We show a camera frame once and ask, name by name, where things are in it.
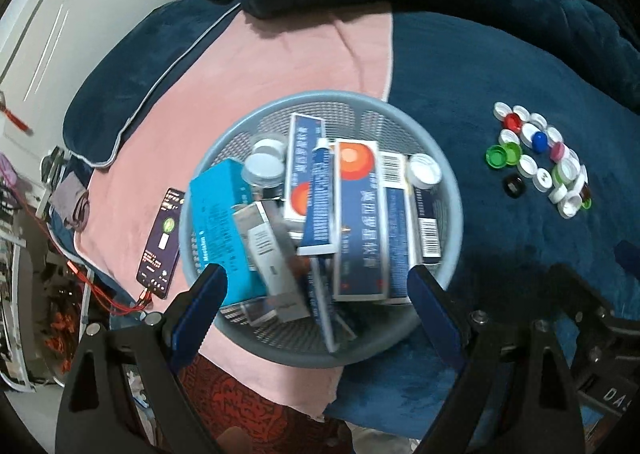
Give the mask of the white ribbed lid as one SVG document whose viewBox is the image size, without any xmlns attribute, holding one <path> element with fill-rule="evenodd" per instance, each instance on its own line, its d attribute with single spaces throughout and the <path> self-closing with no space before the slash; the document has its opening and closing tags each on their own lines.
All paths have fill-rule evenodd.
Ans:
<svg viewBox="0 0 640 454">
<path fill-rule="evenodd" d="M 428 191 L 442 180 L 442 169 L 433 157 L 414 154 L 408 160 L 407 177 L 412 186 Z"/>
</svg>

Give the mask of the large white lid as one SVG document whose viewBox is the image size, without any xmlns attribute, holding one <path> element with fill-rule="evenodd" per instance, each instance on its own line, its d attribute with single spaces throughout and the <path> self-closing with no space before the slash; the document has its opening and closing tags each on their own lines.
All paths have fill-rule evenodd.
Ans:
<svg viewBox="0 0 640 454">
<path fill-rule="evenodd" d="M 244 161 L 243 180 L 260 188 L 273 188 L 283 182 L 284 163 L 270 154 L 251 154 Z"/>
</svg>

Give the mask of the smartphone purple screen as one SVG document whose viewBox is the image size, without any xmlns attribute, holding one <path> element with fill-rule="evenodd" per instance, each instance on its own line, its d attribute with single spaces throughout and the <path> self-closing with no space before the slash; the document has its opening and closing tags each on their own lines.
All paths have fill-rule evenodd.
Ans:
<svg viewBox="0 0 640 454">
<path fill-rule="evenodd" d="M 136 280 L 153 296 L 165 299 L 179 258 L 179 221 L 184 192 L 168 188 L 143 248 Z"/>
</svg>

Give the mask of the blue mesh basket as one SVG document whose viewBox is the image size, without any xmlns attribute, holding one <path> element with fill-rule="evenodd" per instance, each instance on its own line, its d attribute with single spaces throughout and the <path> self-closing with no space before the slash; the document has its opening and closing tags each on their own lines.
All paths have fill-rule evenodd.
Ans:
<svg viewBox="0 0 640 454">
<path fill-rule="evenodd" d="M 324 368 L 416 327 L 460 359 L 447 288 L 462 229 L 458 183 L 430 133 L 382 100 L 318 91 L 270 102 L 207 151 L 179 243 L 190 284 L 214 263 L 227 274 L 216 330 L 260 358 Z"/>
</svg>

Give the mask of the black cap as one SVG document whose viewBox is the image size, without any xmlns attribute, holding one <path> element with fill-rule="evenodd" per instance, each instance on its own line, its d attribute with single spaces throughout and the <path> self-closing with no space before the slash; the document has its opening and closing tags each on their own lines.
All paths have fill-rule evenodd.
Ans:
<svg viewBox="0 0 640 454">
<path fill-rule="evenodd" d="M 510 198 L 518 199 L 526 192 L 526 184 L 518 174 L 507 175 L 502 180 L 502 188 Z"/>
</svg>

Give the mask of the silver grey box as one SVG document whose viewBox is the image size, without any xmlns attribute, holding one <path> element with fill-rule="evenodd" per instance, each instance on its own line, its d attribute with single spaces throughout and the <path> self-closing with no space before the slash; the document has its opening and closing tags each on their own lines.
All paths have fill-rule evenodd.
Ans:
<svg viewBox="0 0 640 454">
<path fill-rule="evenodd" d="M 233 221 L 239 231 L 250 264 L 267 289 L 267 302 L 283 323 L 309 317 L 303 288 L 295 273 L 297 258 L 293 240 L 272 199 L 254 201 L 236 209 Z"/>
</svg>

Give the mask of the blue orange medicine box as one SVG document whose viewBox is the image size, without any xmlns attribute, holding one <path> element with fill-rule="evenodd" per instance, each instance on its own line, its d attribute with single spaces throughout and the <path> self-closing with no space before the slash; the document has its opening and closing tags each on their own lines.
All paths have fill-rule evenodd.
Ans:
<svg viewBox="0 0 640 454">
<path fill-rule="evenodd" d="M 334 151 L 338 249 L 333 297 L 340 302 L 383 301 L 390 290 L 390 259 L 378 143 L 337 139 Z"/>
</svg>

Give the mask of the blue cap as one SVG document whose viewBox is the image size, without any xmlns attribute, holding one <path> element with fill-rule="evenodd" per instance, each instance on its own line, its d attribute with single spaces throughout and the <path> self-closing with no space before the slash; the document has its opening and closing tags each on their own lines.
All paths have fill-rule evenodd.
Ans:
<svg viewBox="0 0 640 454">
<path fill-rule="evenodd" d="M 548 151 L 548 136 L 542 131 L 537 131 L 532 136 L 532 149 L 536 154 L 544 154 Z"/>
</svg>

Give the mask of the green flip cap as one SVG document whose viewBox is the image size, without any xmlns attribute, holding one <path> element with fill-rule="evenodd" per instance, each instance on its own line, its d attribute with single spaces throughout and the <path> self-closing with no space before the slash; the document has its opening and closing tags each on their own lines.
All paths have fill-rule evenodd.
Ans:
<svg viewBox="0 0 640 454">
<path fill-rule="evenodd" d="M 490 146 L 485 153 L 485 161 L 491 169 L 500 170 L 515 167 L 522 157 L 520 145 L 513 142 Z"/>
</svg>

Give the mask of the cyan box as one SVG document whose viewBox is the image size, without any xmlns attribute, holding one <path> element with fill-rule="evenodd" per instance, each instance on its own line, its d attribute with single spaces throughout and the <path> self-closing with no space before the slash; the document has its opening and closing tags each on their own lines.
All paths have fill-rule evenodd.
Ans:
<svg viewBox="0 0 640 454">
<path fill-rule="evenodd" d="M 241 177 L 243 165 L 224 159 L 202 172 L 190 183 L 192 229 L 198 249 L 198 263 L 219 264 L 228 277 L 227 296 L 222 305 L 267 296 L 259 274 L 250 268 L 233 214 L 253 200 L 250 185 Z"/>
</svg>

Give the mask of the red cap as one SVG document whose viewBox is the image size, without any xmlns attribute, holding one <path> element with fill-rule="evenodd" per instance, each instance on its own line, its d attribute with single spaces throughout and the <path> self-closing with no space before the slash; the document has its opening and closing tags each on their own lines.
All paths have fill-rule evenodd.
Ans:
<svg viewBox="0 0 640 454">
<path fill-rule="evenodd" d="M 510 112 L 506 117 L 503 118 L 503 128 L 512 131 L 515 134 L 520 134 L 523 121 L 519 115 L 515 114 L 515 112 Z"/>
</svg>

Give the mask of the dark blue pillow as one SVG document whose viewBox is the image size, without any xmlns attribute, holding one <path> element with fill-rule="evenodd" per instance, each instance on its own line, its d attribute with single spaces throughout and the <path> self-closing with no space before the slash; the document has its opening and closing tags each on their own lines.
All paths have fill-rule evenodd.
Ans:
<svg viewBox="0 0 640 454">
<path fill-rule="evenodd" d="M 70 154 L 93 169 L 111 166 L 160 96 L 240 9 L 238 0 L 175 0 L 140 21 L 91 71 L 70 102 L 63 121 Z"/>
</svg>

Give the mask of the pink bed sheet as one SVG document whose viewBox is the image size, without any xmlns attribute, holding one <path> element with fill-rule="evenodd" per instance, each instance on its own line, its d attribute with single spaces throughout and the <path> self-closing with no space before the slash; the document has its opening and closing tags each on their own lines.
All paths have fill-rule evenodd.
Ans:
<svg viewBox="0 0 640 454">
<path fill-rule="evenodd" d="M 384 99 L 393 17 L 373 5 L 260 20 L 236 15 L 153 105 L 113 164 L 92 174 L 81 258 L 137 295 L 143 247 L 168 188 L 186 189 L 209 147 L 241 118 L 284 96 L 340 90 Z"/>
</svg>

